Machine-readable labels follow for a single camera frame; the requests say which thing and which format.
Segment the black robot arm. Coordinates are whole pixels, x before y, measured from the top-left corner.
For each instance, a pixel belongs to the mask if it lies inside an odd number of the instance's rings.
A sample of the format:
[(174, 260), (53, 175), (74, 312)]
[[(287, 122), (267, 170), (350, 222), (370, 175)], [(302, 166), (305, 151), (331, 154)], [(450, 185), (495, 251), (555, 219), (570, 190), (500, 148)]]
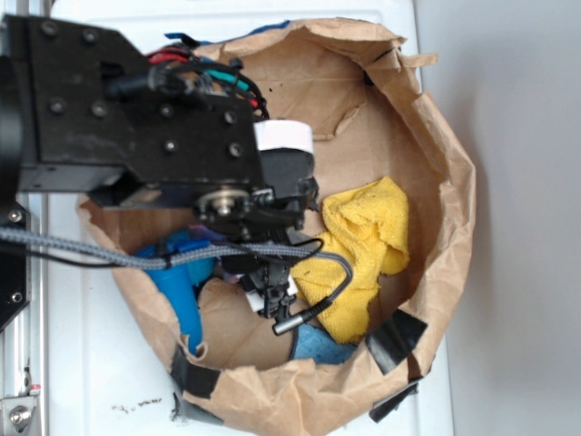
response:
[(1, 214), (19, 193), (85, 193), (104, 209), (189, 209), (263, 299), (291, 314), (291, 239), (315, 205), (312, 132), (272, 120), (241, 63), (141, 54), (117, 31), (42, 17), (1, 22)]

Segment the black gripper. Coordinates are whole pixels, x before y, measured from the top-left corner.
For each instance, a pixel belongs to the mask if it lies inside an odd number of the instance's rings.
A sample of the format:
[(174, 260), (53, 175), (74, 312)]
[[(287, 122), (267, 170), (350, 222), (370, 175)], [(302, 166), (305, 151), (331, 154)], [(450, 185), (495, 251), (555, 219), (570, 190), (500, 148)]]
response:
[(254, 124), (252, 132), (252, 149), (231, 142), (228, 152), (235, 163), (257, 155), (251, 174), (261, 178), (261, 186), (223, 186), (201, 196), (195, 212), (227, 246), (241, 247), (240, 253), (224, 257), (222, 266), (240, 279), (252, 309), (279, 327), (299, 327), (319, 312), (290, 313), (296, 300), (290, 269), (299, 259), (288, 250), (301, 244), (304, 214), (315, 208), (319, 190), (312, 130), (298, 121), (268, 120)]

